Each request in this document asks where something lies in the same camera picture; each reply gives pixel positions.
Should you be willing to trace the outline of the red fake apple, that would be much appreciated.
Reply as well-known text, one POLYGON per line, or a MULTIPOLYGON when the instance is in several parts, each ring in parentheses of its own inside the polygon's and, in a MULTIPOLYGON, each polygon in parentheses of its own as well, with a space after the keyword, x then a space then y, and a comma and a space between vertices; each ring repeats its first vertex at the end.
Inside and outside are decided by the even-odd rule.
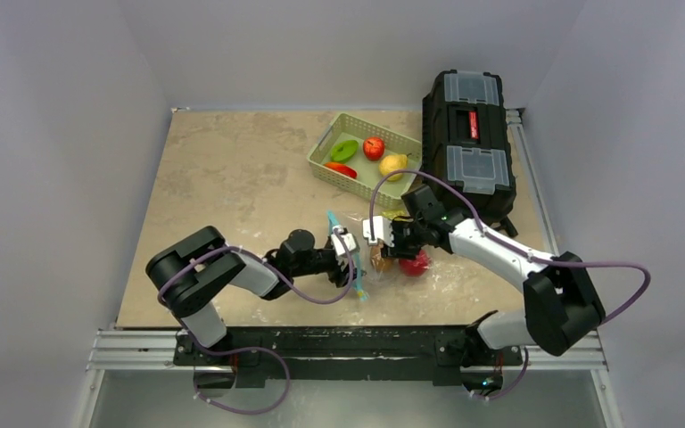
POLYGON ((399 259, 400 272, 409 277, 419 277, 425 274, 432 261, 425 250, 421 250, 413 259, 399 259))

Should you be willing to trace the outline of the clear zip bag blue seal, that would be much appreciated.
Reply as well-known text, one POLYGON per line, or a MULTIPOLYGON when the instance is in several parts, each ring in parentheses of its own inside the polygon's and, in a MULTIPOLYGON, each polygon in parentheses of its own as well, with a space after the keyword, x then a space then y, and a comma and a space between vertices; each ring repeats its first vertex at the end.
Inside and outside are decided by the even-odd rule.
POLYGON ((380 242, 376 247, 366 246, 365 240, 354 235, 359 230, 358 223, 368 225, 367 220, 348 214, 337 216, 329 210, 326 214, 329 239, 325 247, 334 250, 342 275, 335 279, 338 287, 344 288, 349 284, 350 268, 353 268, 354 280, 351 290, 359 300, 368 299, 365 286, 395 284, 405 277, 421 277, 432 266, 433 261, 421 250, 414 259, 385 258, 382 250, 384 244, 380 242))

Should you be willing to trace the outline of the brown fake potato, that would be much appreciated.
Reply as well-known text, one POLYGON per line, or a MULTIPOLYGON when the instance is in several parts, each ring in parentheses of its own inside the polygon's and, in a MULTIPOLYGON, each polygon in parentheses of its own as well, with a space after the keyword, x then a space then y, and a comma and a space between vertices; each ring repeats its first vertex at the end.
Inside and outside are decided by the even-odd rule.
POLYGON ((377 274, 386 273, 392 269, 393 260, 386 258, 383 250, 384 245, 379 243, 371 247, 369 251, 369 262, 377 274))

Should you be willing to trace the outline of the yellow fake lemon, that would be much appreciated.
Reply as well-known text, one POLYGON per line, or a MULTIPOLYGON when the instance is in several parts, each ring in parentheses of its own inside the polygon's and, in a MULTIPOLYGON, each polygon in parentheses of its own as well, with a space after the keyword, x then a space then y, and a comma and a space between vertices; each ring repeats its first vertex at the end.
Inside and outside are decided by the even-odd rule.
POLYGON ((396 170, 405 169, 408 166, 408 156, 406 154, 389 154, 384 156, 378 165, 380 175, 385 177, 388 182, 397 182, 402 177, 402 173, 396 170))

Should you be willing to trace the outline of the red orange fake tomato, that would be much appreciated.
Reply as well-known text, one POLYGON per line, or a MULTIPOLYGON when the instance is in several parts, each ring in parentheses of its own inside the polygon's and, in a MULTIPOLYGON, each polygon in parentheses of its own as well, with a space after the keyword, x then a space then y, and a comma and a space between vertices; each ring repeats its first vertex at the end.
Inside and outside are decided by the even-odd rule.
POLYGON ((349 167, 343 163, 340 163, 340 162, 330 161, 330 162, 325 163, 324 166, 327 169, 331 169, 332 171, 343 174, 346 177, 350 177, 352 179, 356 179, 358 177, 358 173, 355 169, 353 169, 353 168, 351 168, 351 167, 349 167))

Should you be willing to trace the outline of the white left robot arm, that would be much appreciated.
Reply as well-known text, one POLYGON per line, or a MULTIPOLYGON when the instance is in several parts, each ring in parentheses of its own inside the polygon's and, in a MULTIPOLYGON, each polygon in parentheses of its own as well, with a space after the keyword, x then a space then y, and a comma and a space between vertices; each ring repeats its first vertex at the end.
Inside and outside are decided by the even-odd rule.
POLYGON ((230 352, 227 326, 213 303, 228 286, 263 300, 295 292, 311 296, 294 281, 326 275, 330 283, 349 291, 359 277, 359 244, 346 228, 335 226, 322 247, 305 230, 293 230, 277 248, 262 256, 227 243, 214 226, 206 226, 153 256, 145 273, 158 291, 157 299, 196 341, 195 352, 217 365, 230 352))

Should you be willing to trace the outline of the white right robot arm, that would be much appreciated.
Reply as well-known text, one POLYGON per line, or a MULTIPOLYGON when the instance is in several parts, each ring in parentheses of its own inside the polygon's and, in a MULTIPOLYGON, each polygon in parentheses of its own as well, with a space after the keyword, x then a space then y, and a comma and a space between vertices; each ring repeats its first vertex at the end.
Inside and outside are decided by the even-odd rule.
POLYGON ((555 256, 519 248, 465 209, 445 208, 427 185, 402 200, 410 219, 392 222, 385 255, 411 259, 430 245, 489 269, 523 295, 521 309, 490 312, 467 328, 465 350, 473 361, 485 363, 499 349, 516 345, 560 356, 605 320, 589 273, 570 251, 555 256))

